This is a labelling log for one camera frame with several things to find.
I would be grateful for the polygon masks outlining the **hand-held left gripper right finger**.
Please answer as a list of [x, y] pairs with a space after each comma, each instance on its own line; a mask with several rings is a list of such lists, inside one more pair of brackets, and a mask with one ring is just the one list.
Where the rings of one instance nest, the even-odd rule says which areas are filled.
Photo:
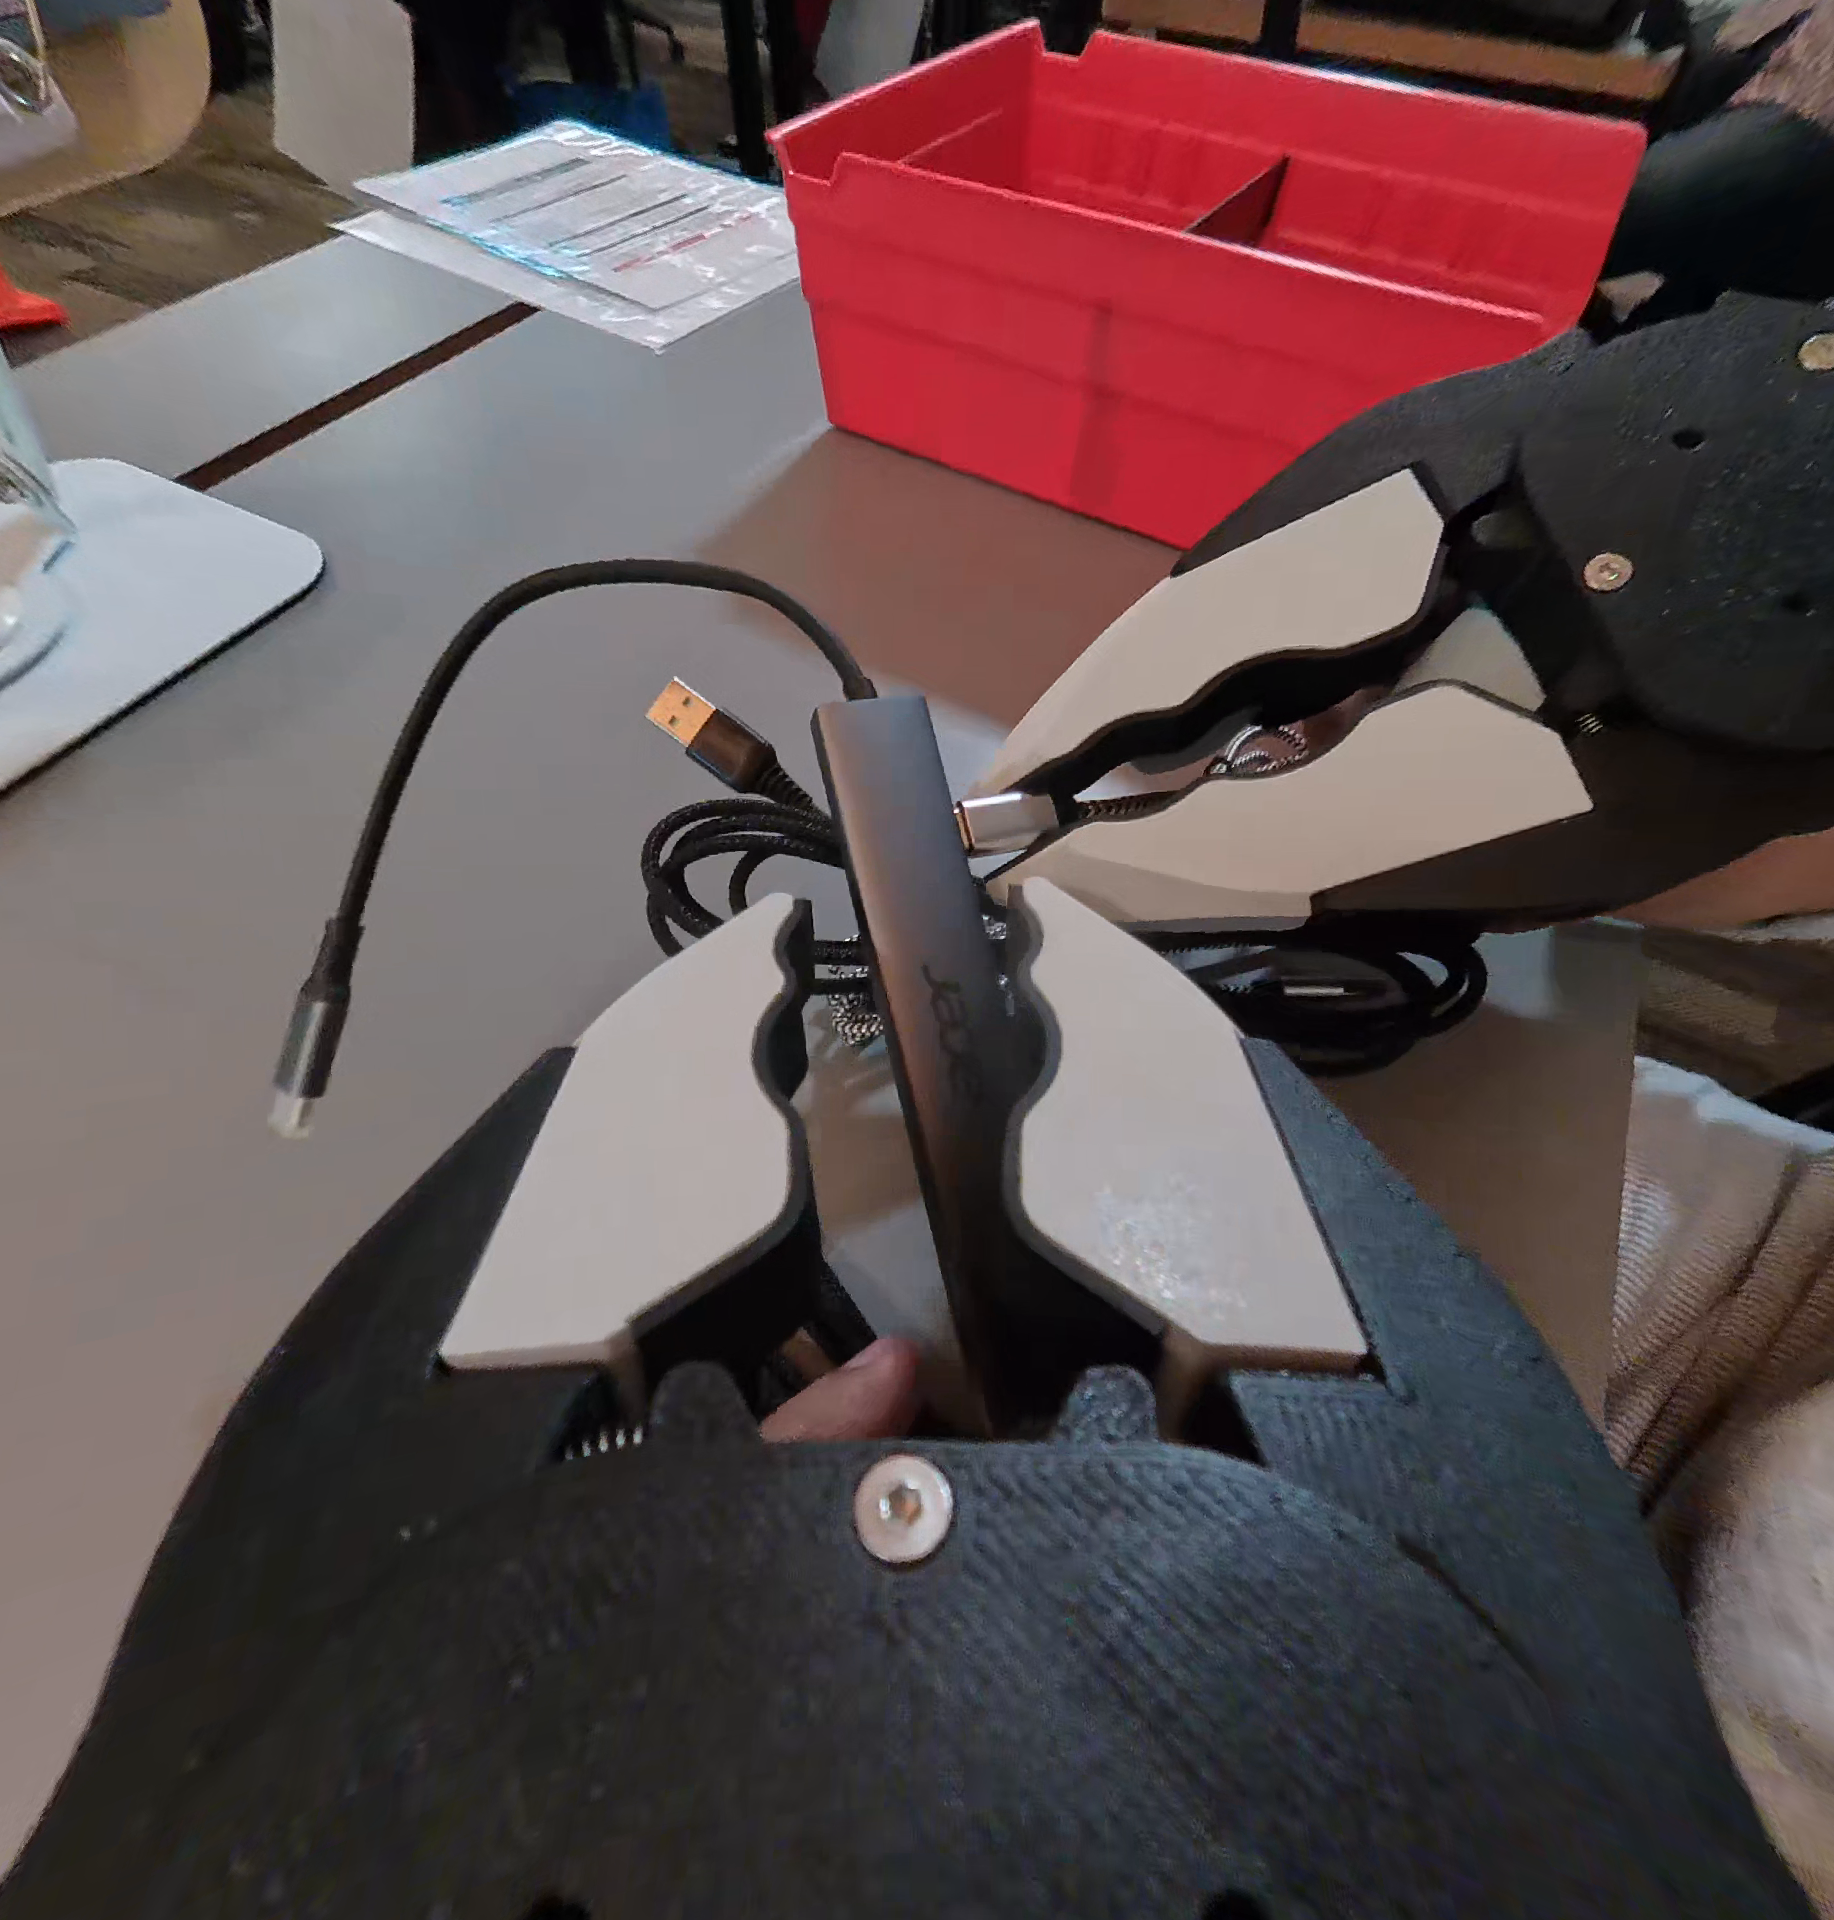
[[1145, 1338], [1156, 1380], [1353, 1375], [1368, 1338], [1240, 1031], [1051, 881], [1010, 908], [1046, 1044], [1008, 1141], [1030, 1250]]

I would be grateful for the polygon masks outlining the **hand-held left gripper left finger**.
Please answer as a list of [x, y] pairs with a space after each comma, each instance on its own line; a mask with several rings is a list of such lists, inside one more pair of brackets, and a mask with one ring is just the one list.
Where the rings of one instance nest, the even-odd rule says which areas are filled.
[[441, 1340], [450, 1372], [640, 1374], [657, 1336], [807, 1222], [811, 946], [811, 902], [772, 894], [578, 1036]]

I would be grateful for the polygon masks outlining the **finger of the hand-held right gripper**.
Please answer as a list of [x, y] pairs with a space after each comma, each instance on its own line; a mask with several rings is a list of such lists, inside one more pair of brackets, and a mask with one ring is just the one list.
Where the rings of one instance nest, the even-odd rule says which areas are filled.
[[1404, 470], [1170, 575], [1028, 707], [993, 789], [1074, 796], [1123, 765], [1178, 765], [1284, 690], [1313, 697], [1335, 660], [1411, 632], [1444, 535], [1439, 502]]
[[1269, 777], [1211, 777], [1136, 819], [1084, 822], [990, 875], [1043, 879], [1112, 922], [1305, 922], [1320, 897], [1593, 810], [1566, 741], [1434, 684]]

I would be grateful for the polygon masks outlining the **grey USB hub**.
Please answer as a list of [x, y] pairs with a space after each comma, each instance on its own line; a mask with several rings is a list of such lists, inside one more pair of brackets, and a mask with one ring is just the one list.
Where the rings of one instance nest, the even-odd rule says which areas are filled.
[[1049, 1417], [1053, 1374], [1072, 1333], [1056, 1279], [1025, 1250], [1000, 1204], [1003, 1141], [1027, 1090], [1030, 1036], [1008, 1001], [1023, 958], [994, 942], [986, 901], [947, 822], [947, 784], [920, 697], [885, 700], [853, 651], [785, 590], [737, 568], [697, 561], [593, 561], [534, 572], [473, 611], [415, 695], [377, 780], [352, 863], [281, 1048], [272, 1128], [307, 1133], [330, 1086], [353, 987], [356, 952], [399, 803], [450, 690], [480, 647], [519, 611], [606, 586], [691, 587], [757, 602], [787, 619], [833, 669], [841, 700], [818, 707], [812, 737], [830, 807], [801, 803], [793, 826], [826, 832], [858, 910], [855, 953], [868, 976], [833, 991], [870, 991], [910, 1135], [947, 1302], [979, 1413], [997, 1431]]

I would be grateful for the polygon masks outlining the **red divided plastic bin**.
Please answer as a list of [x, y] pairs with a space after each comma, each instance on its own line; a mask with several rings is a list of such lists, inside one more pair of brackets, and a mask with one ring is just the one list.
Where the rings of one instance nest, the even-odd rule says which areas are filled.
[[1189, 546], [1388, 397], [1574, 327], [1649, 137], [1025, 21], [770, 144], [833, 427]]

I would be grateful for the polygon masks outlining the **grey desk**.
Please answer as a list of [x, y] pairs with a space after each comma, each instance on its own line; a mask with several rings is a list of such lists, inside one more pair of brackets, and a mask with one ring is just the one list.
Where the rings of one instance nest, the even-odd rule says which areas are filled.
[[[1112, 922], [1239, 1031], [1368, 1338], [1353, 1375], [1156, 1380], [1061, 1283], [1049, 1417], [979, 1413], [822, 829], [826, 658], [757, 602], [531, 605], [450, 690], [365, 910], [330, 1086], [281, 1048], [377, 780], [467, 618], [534, 572], [785, 590], [930, 710], [990, 875], [1434, 684], [1538, 725], [1443, 572], [1401, 636], [1178, 765], [994, 791], [1158, 546], [828, 435], [811, 323], [737, 320], [582, 447], [569, 356], [408, 466], [323, 447], [336, 586], [0, 810], [0, 1777], [61, 1766], [0, 1915], [1807, 1915], [1601, 1435], [1628, 1096], [1499, 1077], [1444, 1222], [1240, 971], [1547, 924]], [[789, 1241], [649, 1344], [455, 1374], [441, 1340], [573, 1044], [668, 956], [809, 901]], [[1549, 922], [1584, 922], [1593, 915]], [[760, 1421], [879, 1338], [902, 1437]]]

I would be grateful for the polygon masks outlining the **person's left hand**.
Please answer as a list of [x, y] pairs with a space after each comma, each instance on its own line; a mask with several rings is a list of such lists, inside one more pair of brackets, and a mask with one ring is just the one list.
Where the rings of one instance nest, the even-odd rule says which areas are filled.
[[862, 1444], [906, 1435], [925, 1403], [922, 1348], [879, 1338], [845, 1366], [811, 1380], [760, 1421], [770, 1444]]

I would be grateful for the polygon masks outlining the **person's right hand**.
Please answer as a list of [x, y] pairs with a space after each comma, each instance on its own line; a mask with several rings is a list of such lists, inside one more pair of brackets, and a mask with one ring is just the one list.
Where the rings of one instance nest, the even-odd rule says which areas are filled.
[[1834, 938], [1834, 828], [1772, 840], [1652, 901], [1610, 908], [1605, 919], [1758, 942]]

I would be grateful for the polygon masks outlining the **white laptop stand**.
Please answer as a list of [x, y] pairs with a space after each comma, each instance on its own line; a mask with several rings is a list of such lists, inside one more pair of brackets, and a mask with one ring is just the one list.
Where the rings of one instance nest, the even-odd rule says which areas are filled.
[[[0, 4], [0, 217], [164, 163], [211, 100], [199, 4]], [[0, 345], [0, 796], [254, 635], [316, 540], [111, 459], [51, 461]]]

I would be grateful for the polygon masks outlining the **paper sheet in plastic sleeve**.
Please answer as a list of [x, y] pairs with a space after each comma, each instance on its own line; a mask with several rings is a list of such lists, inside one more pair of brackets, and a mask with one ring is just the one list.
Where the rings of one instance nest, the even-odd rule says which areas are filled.
[[575, 121], [359, 181], [352, 232], [436, 242], [643, 345], [800, 280], [785, 196]]
[[757, 300], [800, 283], [797, 261], [792, 257], [651, 311], [622, 295], [524, 268], [388, 211], [359, 213], [336, 221], [332, 229], [395, 257], [537, 307], [541, 313], [589, 325], [612, 339], [659, 354]]

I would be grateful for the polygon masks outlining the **person's beige trousers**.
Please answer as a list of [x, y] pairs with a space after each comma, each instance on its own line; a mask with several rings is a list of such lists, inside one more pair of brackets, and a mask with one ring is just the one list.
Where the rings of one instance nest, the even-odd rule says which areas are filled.
[[1834, 1380], [1705, 1461], [1660, 1541], [1731, 1759], [1834, 1918]]

